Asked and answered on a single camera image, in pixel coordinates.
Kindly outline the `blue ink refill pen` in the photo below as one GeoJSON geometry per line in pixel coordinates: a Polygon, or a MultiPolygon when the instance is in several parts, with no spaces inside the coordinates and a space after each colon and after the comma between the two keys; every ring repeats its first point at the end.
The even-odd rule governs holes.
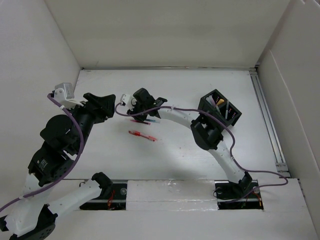
{"type": "Polygon", "coordinates": [[[150,122],[150,123],[157,123],[157,124],[160,124],[161,121],[160,120],[156,120],[156,119],[146,119],[147,122],[150,122]]]}

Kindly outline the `purple pink highlighter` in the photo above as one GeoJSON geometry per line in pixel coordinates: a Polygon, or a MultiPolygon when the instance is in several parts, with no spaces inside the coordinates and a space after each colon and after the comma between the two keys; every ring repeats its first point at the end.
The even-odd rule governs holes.
{"type": "Polygon", "coordinates": [[[215,107],[216,106],[216,103],[215,101],[213,100],[212,96],[210,95],[209,97],[207,97],[207,100],[210,102],[210,104],[215,107]]]}

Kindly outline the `orange highlighter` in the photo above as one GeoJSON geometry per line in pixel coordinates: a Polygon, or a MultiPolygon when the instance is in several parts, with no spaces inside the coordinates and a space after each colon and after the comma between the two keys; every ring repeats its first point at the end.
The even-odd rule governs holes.
{"type": "Polygon", "coordinates": [[[221,105],[222,103],[224,103],[225,100],[224,99],[220,99],[217,103],[216,103],[216,106],[218,107],[219,105],[221,105]]]}

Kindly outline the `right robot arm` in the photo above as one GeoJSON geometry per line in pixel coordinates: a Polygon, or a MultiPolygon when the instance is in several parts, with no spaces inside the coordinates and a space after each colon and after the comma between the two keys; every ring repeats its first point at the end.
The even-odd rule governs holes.
{"type": "Polygon", "coordinates": [[[121,102],[127,114],[143,122],[148,116],[169,120],[191,130],[196,145],[210,153],[225,172],[228,183],[221,187],[221,197],[233,199],[249,192],[252,177],[234,160],[224,143],[223,131],[234,126],[242,113],[218,90],[200,98],[197,109],[165,106],[167,99],[154,98],[145,88],[132,95],[124,94],[121,102]]]}

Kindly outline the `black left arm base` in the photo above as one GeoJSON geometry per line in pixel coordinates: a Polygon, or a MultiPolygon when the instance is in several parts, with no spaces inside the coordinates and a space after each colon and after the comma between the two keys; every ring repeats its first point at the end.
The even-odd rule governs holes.
{"type": "Polygon", "coordinates": [[[128,181],[111,180],[103,172],[95,173],[92,180],[102,186],[98,197],[93,198],[79,207],[84,211],[122,211],[126,209],[128,181]]]}

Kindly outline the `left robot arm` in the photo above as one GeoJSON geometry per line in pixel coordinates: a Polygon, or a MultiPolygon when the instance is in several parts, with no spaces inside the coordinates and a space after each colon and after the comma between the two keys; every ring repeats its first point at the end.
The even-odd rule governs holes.
{"type": "Polygon", "coordinates": [[[0,219],[0,230],[10,232],[12,240],[44,240],[55,229],[56,220],[89,200],[104,199],[113,192],[112,180],[98,172],[78,189],[48,202],[54,186],[79,161],[93,126],[114,116],[116,100],[114,94],[99,97],[86,93],[85,101],[75,107],[66,107],[53,96],[50,93],[47,97],[63,114],[50,118],[40,132],[43,144],[27,167],[22,195],[1,207],[4,210],[14,206],[10,214],[0,219]]]}

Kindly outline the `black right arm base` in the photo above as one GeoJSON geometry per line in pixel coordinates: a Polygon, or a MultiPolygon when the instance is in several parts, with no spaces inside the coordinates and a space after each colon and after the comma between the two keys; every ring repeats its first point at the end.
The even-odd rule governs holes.
{"type": "Polygon", "coordinates": [[[218,210],[263,210],[264,205],[259,190],[248,192],[258,187],[259,184],[253,180],[245,190],[237,189],[233,183],[217,180],[214,182],[215,189],[212,195],[217,199],[218,210]]]}

